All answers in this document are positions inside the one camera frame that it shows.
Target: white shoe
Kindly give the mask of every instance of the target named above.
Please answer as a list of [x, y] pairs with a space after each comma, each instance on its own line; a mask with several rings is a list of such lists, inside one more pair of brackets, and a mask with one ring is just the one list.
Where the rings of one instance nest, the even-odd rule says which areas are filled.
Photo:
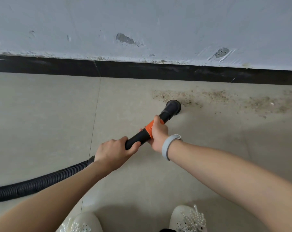
[[198, 212], [196, 205], [194, 208], [177, 206], [171, 215], [169, 229], [177, 232], [207, 232], [204, 214]]
[[62, 223], [60, 232], [103, 232], [98, 218], [90, 212], [78, 214], [70, 218], [68, 223]]

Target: gray wristband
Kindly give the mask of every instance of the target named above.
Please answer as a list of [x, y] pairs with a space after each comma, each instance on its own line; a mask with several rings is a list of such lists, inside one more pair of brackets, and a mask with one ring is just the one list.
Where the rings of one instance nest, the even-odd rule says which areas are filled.
[[175, 139], [180, 139], [181, 140], [181, 136], [178, 135], [178, 134], [174, 134], [174, 135], [171, 135], [169, 136], [165, 142], [163, 143], [162, 145], [162, 156], [167, 159], [168, 161], [170, 161], [169, 157], [167, 156], [167, 152], [169, 150], [169, 147], [171, 145], [171, 143], [175, 140]]

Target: white wall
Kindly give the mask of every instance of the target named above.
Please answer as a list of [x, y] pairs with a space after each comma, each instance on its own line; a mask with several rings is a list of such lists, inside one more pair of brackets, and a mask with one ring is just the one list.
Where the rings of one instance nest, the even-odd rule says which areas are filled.
[[292, 0], [0, 0], [0, 54], [292, 70]]

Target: black corrugated hose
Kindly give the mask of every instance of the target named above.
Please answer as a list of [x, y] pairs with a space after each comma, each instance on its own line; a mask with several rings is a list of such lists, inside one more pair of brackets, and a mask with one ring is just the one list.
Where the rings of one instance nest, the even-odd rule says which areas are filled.
[[14, 183], [0, 187], [0, 202], [17, 199], [37, 193], [53, 184], [56, 184], [86, 168], [94, 161], [94, 156], [89, 160], [61, 169], [59, 171], [43, 175], [24, 182]]

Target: hand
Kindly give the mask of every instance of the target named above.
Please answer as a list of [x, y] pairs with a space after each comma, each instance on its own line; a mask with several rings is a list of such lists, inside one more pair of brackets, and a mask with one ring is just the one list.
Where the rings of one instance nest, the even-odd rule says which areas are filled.
[[141, 142], [136, 142], [129, 149], [125, 149], [125, 143], [128, 137], [122, 137], [119, 140], [110, 140], [102, 143], [94, 156], [94, 161], [100, 161], [106, 164], [106, 167], [112, 172], [120, 168], [133, 154], [135, 154]]
[[160, 117], [158, 115], [153, 119], [152, 136], [153, 139], [149, 140], [148, 143], [154, 151], [161, 153], [163, 143], [169, 137], [169, 129], [166, 125], [160, 123]]

